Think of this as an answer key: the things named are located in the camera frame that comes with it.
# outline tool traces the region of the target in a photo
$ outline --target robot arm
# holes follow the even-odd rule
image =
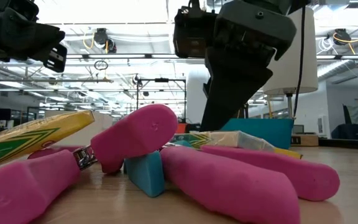
[[[0,60],[32,58],[53,71],[63,72],[67,49],[59,43],[65,33],[36,23],[38,12],[30,0],[0,0]]]
[[[197,6],[198,0],[191,0]],[[221,129],[273,75],[267,66],[290,48],[296,34],[286,15],[304,0],[234,0],[219,14],[183,6],[173,36],[178,57],[205,58],[211,78],[201,131]]]

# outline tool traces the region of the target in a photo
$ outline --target desk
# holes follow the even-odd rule
[[[294,148],[309,161],[335,168],[341,188],[327,202],[300,200],[302,224],[358,224],[358,150]],[[211,213],[174,186],[148,198],[123,174],[103,175],[98,164],[85,170],[80,181],[54,201],[34,224],[229,224],[239,223]]]

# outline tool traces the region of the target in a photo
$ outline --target computer monitor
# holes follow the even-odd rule
[[[292,134],[303,134],[305,133],[305,125],[294,124],[292,128]]]

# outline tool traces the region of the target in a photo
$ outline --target metal clip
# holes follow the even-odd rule
[[[91,146],[85,146],[77,149],[73,152],[75,160],[77,161],[78,167],[80,170],[85,170],[86,168],[92,166],[98,160],[93,154]]]

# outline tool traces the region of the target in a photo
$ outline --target orange object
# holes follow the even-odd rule
[[[185,134],[186,126],[187,126],[187,124],[178,124],[178,129],[176,131],[176,134]]]

